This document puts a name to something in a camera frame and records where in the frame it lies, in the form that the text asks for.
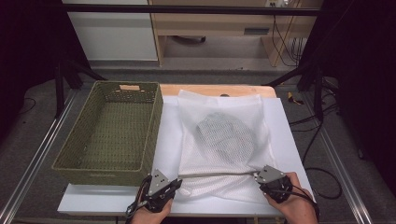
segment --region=white cabinet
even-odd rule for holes
[[[147,5],[147,0],[63,0],[65,4]],[[68,12],[90,61],[157,61],[148,13]]]

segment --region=gray floor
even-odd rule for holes
[[[287,55],[284,55],[284,59],[292,64]],[[147,62],[92,62],[92,65],[98,73],[113,80],[248,85],[267,83],[292,69],[284,64],[276,68],[271,67],[258,37],[209,37],[203,44],[180,43],[170,38],[164,65],[161,67],[156,63]],[[86,76],[82,77],[88,88],[92,80]],[[298,79],[291,79],[276,88],[276,94],[282,100],[289,121],[311,116],[307,102],[299,105],[288,101],[289,92],[293,92],[296,98],[300,97],[295,89],[296,80]],[[8,138],[0,146],[2,176],[0,207],[6,205],[7,199],[17,187],[23,172],[50,128],[55,114],[53,81],[33,87],[26,93],[26,97],[35,99],[35,106],[18,117]],[[304,97],[310,99],[311,92],[304,93]],[[84,100],[83,95],[79,96],[75,106],[81,106]],[[323,105],[324,108],[335,103],[331,96],[326,97],[324,101],[326,103]],[[29,109],[31,105],[32,101],[26,100],[22,111]],[[332,145],[340,155],[374,223],[396,223],[394,196],[389,192],[374,165],[359,159],[353,139],[336,112],[335,110],[326,115],[322,131],[330,136]],[[72,109],[69,117],[75,118],[77,114],[77,110]],[[58,135],[65,139],[71,125],[71,123],[65,124]],[[315,130],[298,131],[309,130],[315,126],[316,123],[310,121],[291,127],[301,155],[304,154]],[[307,155],[305,166],[319,167],[334,173],[325,143],[320,136],[317,136]],[[35,181],[21,203],[15,222],[32,218],[29,223],[55,223],[59,220],[66,220],[64,223],[72,223],[71,220],[84,220],[78,223],[89,223],[88,220],[92,219],[95,220],[94,223],[99,221],[114,223],[114,217],[70,217],[57,213],[56,209],[67,181],[53,173],[50,166],[57,155],[57,148],[59,149],[61,145],[62,140],[53,143]],[[312,187],[317,192],[332,196],[338,190],[335,182],[328,175],[315,171],[307,173]],[[336,200],[324,199],[318,195],[316,199],[321,209],[321,223],[358,223],[350,208],[351,202],[345,194]],[[265,218],[261,218],[260,222],[276,223],[274,219]]]

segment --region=metal rail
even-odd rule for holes
[[[307,103],[307,107],[309,109],[309,112],[314,115],[314,110],[313,110],[313,102],[310,97],[307,96],[307,93],[302,93],[302,97],[304,99],[304,102]],[[321,128],[320,130],[320,135],[321,138],[325,144],[325,148],[327,156],[330,160],[330,163],[332,164],[332,168],[335,171],[335,175],[337,176],[338,180],[340,181],[340,184],[343,188],[344,194],[346,196],[347,201],[349,202],[349,206],[352,209],[352,212],[360,224],[372,224],[373,221],[366,209],[366,206],[364,205],[363,201],[361,200],[361,196],[359,195],[355,185],[353,184],[353,181],[344,166],[343,162],[341,161],[340,157],[338,156],[338,153],[332,144],[332,140],[330,136],[328,135],[326,129],[324,127]]]
[[[12,193],[11,197],[9,197],[6,205],[1,210],[0,223],[2,224],[11,223],[15,214],[17,213],[24,197],[26,196],[28,189],[32,185],[33,180],[35,179],[35,176],[41,167],[41,164],[46,158],[57,133],[64,124],[64,120],[67,117],[68,112],[70,111],[70,108],[74,102],[77,92],[78,90],[70,91],[65,102],[64,112],[61,114],[61,116],[59,116],[52,122],[46,136],[41,142],[40,147],[38,148],[37,152],[32,158],[29,166],[26,168],[25,173],[23,174],[18,186],[14,189],[14,192]]]
[[[233,14],[277,16],[330,16],[340,14],[336,10],[296,7],[221,7],[221,6],[167,6],[167,5],[94,5],[94,4],[42,4],[43,8],[68,12],[114,13],[173,13],[173,14]]]

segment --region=mesh bag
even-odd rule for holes
[[[178,96],[183,140],[179,192],[262,203],[249,175],[275,166],[260,95],[209,97],[181,91]]]

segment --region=floor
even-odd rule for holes
[[[162,66],[153,62],[92,62],[92,68],[104,77],[113,79],[261,85],[293,69],[291,65],[294,61],[287,53],[283,54],[283,59],[285,64],[280,63],[277,67],[272,67],[260,39],[254,36],[208,37],[205,43],[169,38]],[[92,82],[89,77],[82,78],[84,81]],[[292,78],[276,87],[276,94],[282,100],[289,122],[312,115],[312,92],[298,92],[295,87],[297,81],[298,77]],[[327,81],[336,85],[336,80],[328,78]],[[330,91],[325,90],[322,96],[323,108],[336,103]],[[27,112],[16,120],[11,137],[0,145],[0,173],[5,183],[0,187],[0,207],[6,205],[7,199],[18,186],[26,167],[53,122],[51,115],[54,114],[55,99],[52,82],[33,87],[26,93],[26,97],[35,101],[26,100],[22,111]],[[71,113],[70,116],[77,115],[76,111]],[[332,174],[338,174],[337,166],[340,163],[333,162],[333,150],[335,155],[340,155],[341,165],[345,166],[347,173],[346,176],[338,177],[346,180],[346,183],[342,183],[343,186],[352,185],[349,186],[352,187],[352,191],[344,189],[342,196],[332,200],[329,198],[335,196],[339,190],[332,176],[321,171],[307,171],[311,185],[318,191],[316,199],[321,206],[321,223],[396,223],[394,196],[389,193],[375,167],[369,161],[359,159],[353,139],[337,114],[336,107],[330,107],[325,114],[324,125],[316,138],[313,137],[318,124],[314,119],[290,126],[302,157],[311,139],[315,140],[306,157],[307,166],[320,167]],[[14,222],[74,223],[74,220],[76,223],[92,223],[90,220],[94,219],[94,223],[114,223],[114,219],[109,217],[76,218],[57,214],[56,208],[66,183],[56,183],[59,178],[47,172],[47,169],[50,169],[50,159],[55,156],[56,153],[53,151],[47,155],[35,181],[31,183],[24,200],[19,204]],[[359,219],[361,211],[351,209],[357,208],[357,205],[363,205],[360,207],[363,212],[368,211],[368,220]],[[254,223],[255,220],[248,218],[245,221]],[[259,218],[258,221],[279,223],[273,218]]]

